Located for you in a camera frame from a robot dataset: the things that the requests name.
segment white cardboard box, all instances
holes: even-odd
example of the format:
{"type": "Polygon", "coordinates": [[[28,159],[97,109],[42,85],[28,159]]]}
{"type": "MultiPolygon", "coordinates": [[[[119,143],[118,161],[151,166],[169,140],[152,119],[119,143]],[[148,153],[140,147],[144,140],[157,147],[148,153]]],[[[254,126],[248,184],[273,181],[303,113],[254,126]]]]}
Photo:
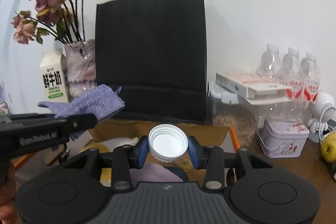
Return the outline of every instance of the white cardboard box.
{"type": "Polygon", "coordinates": [[[248,72],[216,73],[216,83],[243,97],[251,105],[267,105],[288,102],[289,86],[248,72]]]}

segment yellow pear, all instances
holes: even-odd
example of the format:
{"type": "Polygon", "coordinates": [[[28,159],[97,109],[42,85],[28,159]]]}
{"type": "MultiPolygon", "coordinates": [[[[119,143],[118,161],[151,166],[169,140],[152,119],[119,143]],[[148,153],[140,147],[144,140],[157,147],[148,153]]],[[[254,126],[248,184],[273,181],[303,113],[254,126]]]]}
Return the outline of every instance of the yellow pear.
{"type": "Polygon", "coordinates": [[[329,133],[322,141],[321,154],[327,162],[336,162],[336,132],[329,133]]]}

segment purple cloth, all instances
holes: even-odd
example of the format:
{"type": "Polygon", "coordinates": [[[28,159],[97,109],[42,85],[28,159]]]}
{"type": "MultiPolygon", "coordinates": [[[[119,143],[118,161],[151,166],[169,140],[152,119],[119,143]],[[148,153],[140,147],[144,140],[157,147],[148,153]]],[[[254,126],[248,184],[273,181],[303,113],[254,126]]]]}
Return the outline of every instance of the purple cloth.
{"type": "MultiPolygon", "coordinates": [[[[121,88],[114,92],[112,88],[103,84],[75,98],[71,103],[39,102],[37,105],[49,108],[55,114],[55,118],[92,113],[100,122],[125,107],[125,102],[118,96],[120,90],[121,88]]],[[[83,131],[72,134],[72,140],[82,133],[83,131]]]]}
{"type": "Polygon", "coordinates": [[[177,175],[163,166],[146,162],[142,169],[130,169],[133,187],[138,182],[183,182],[177,175]]]}

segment bottle cap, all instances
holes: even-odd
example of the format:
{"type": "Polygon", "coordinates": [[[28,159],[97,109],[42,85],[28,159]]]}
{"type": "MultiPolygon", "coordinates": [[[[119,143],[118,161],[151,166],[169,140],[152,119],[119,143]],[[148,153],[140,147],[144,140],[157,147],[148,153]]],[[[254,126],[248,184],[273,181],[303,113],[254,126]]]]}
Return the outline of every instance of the bottle cap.
{"type": "Polygon", "coordinates": [[[307,59],[311,59],[313,61],[316,61],[316,54],[315,53],[307,52],[306,57],[307,57],[307,59]]]}
{"type": "Polygon", "coordinates": [[[298,48],[288,47],[288,54],[299,56],[300,50],[298,48]]]}
{"type": "Polygon", "coordinates": [[[172,162],[187,151],[188,138],[180,128],[171,124],[160,124],[149,132],[148,144],[154,158],[162,162],[172,162]]]}
{"type": "Polygon", "coordinates": [[[277,52],[277,53],[279,53],[279,46],[275,46],[275,45],[272,45],[272,44],[267,44],[267,50],[269,52],[277,52]]]}

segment hand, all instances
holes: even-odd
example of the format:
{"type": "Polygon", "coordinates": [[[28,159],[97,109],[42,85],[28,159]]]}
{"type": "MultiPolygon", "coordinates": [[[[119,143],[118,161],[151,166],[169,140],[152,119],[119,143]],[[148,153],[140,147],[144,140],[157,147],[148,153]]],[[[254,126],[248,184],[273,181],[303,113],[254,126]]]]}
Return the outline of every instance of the hand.
{"type": "Polygon", "coordinates": [[[15,224],[16,222],[16,209],[13,201],[16,191],[14,175],[14,166],[9,162],[6,184],[0,188],[0,220],[3,224],[15,224]]]}

